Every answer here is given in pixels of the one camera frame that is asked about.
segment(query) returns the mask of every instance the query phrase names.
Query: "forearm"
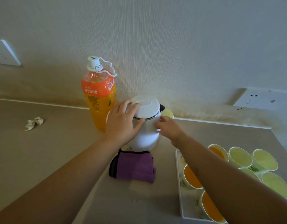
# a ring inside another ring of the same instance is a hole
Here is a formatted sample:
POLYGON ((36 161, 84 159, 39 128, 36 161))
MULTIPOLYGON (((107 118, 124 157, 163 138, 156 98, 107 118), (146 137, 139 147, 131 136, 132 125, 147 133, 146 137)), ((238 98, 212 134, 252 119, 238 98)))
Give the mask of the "forearm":
POLYGON ((3 209, 0 223, 71 223, 118 150, 99 139, 3 209))
POLYGON ((287 200, 183 136, 178 147, 229 223, 287 223, 287 200))

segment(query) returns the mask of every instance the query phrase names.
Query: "white tray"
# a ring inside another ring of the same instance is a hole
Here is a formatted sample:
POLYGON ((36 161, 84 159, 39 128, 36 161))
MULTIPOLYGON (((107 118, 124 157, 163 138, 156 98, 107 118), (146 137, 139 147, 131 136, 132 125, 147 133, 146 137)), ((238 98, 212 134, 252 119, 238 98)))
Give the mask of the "white tray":
POLYGON ((181 152, 176 150, 176 167, 177 167, 177 178, 178 178, 178 189, 179 189, 179 200, 180 200, 180 213, 184 219, 199 220, 206 222, 213 222, 207 219, 199 218, 194 203, 198 196, 204 191, 204 189, 187 189, 180 183, 180 174, 182 173, 186 162, 182 157, 181 152))

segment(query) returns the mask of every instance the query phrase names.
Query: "person's left hand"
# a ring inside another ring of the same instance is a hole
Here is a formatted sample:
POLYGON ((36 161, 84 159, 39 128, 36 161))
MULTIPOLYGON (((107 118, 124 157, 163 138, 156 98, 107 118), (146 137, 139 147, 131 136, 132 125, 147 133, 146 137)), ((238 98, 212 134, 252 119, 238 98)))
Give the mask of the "person's left hand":
POLYGON ((123 101, 121 104, 116 105, 108 115, 105 137, 108 140, 113 140, 115 143, 118 143, 119 147, 122 147, 135 138, 145 123, 145 119, 141 119, 137 125, 133 127, 132 120, 140 104, 136 103, 132 105, 126 113, 127 105, 130 103, 132 103, 131 100, 123 101))

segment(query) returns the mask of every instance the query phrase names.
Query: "hand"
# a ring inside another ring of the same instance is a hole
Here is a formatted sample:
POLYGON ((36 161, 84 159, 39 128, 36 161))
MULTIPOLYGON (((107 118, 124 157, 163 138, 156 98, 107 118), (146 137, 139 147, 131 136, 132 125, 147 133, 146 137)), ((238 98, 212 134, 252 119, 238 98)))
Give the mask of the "hand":
POLYGON ((128 113, 126 113, 127 105, 130 103, 132 103, 131 100, 123 101, 121 104, 116 105, 108 115, 105 137, 113 140, 119 147, 122 147, 135 138, 145 123, 145 119, 141 119, 137 125, 133 127, 132 120, 140 104, 136 103, 132 105, 128 113))
POLYGON ((176 148, 179 148, 181 140, 188 137, 183 129, 167 116, 161 116, 160 121, 156 123, 156 128, 161 129, 159 134, 170 139, 171 144, 176 148))

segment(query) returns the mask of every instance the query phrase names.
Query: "cup rim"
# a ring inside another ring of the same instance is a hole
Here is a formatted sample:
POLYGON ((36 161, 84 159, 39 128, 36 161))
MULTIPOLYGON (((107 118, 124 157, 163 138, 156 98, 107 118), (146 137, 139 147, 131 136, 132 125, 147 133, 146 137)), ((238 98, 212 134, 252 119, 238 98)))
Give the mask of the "cup rim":
POLYGON ((241 168, 238 168, 238 169, 239 169, 239 170, 247 169, 248 171, 250 171, 251 173, 253 173, 253 174, 258 178, 259 182, 261 182, 261 179, 259 178, 259 176, 257 176, 251 169, 246 168, 246 167, 241 167, 241 168))
POLYGON ((186 176, 185 176, 185 167, 183 168, 183 175, 184 175, 184 177, 185 177, 186 182, 187 182, 191 187, 193 187, 193 188, 195 188, 195 189, 203 189, 203 188, 204 188, 203 186, 202 186, 202 188, 196 188, 196 187, 194 187, 193 185, 191 185, 191 184, 187 181, 186 176))
MULTIPOLYGON (((205 210, 205 208, 204 208, 203 196, 204 196, 205 193, 206 193, 206 191, 204 190, 203 193, 201 194, 201 202, 200 202, 200 203, 201 203, 201 207, 202 207, 204 213, 209 217, 209 219, 211 219, 213 222, 216 222, 214 219, 212 219, 212 218, 208 215, 208 213, 206 212, 206 210, 205 210)), ((224 223, 227 223, 227 221, 226 221, 225 218, 223 217, 223 221, 222 221, 222 222, 216 222, 216 223, 224 224, 224 223)))
POLYGON ((265 185, 265 183, 264 183, 264 181, 263 181, 263 175, 264 174, 272 174, 272 175, 276 175, 280 180, 282 180, 282 182, 283 183, 285 183, 285 185, 287 186, 287 183, 286 183, 286 181, 285 180, 283 180, 283 178, 282 177, 280 177, 278 174, 276 174, 276 173, 273 173, 273 172, 271 172, 271 171, 265 171, 265 172, 263 172, 262 174, 261 174, 261 178, 262 178, 262 182, 263 182, 263 184, 265 185))
POLYGON ((210 144, 209 146, 208 146, 208 148, 210 148, 211 146, 218 146, 218 147, 220 147, 220 148, 222 148, 224 151, 225 151, 225 153, 226 153, 226 155, 228 156, 228 159, 224 159, 226 162, 229 162, 230 161, 230 156, 229 156, 229 154, 228 154, 228 152, 224 149, 224 147, 222 147, 222 146, 220 146, 220 145, 218 145, 218 144, 210 144))
POLYGON ((277 164, 276 169, 270 170, 270 171, 275 171, 275 170, 277 170, 277 169, 278 169, 278 162, 277 162, 276 158, 275 158, 272 154, 270 154, 269 152, 267 152, 266 150, 260 149, 260 148, 255 149, 255 150, 253 151, 253 158, 255 159, 255 155, 254 155, 255 151, 259 151, 259 150, 262 150, 262 151, 268 153, 268 154, 274 159, 274 161, 276 162, 276 164, 277 164))
POLYGON ((229 157, 230 157, 230 159, 232 159, 232 161, 234 161, 236 164, 238 164, 238 163, 232 158, 232 156, 231 156, 231 154, 230 154, 231 150, 234 149, 234 148, 242 149, 243 151, 245 151, 245 152, 249 155, 251 162, 250 162, 250 165, 247 166, 247 167, 245 167, 245 168, 250 167, 250 166, 253 164, 253 159, 252 159, 251 155, 248 153, 248 151, 246 151, 245 149, 243 149, 243 148, 241 148, 241 147, 233 146, 233 147, 231 147, 231 148, 229 149, 229 157))

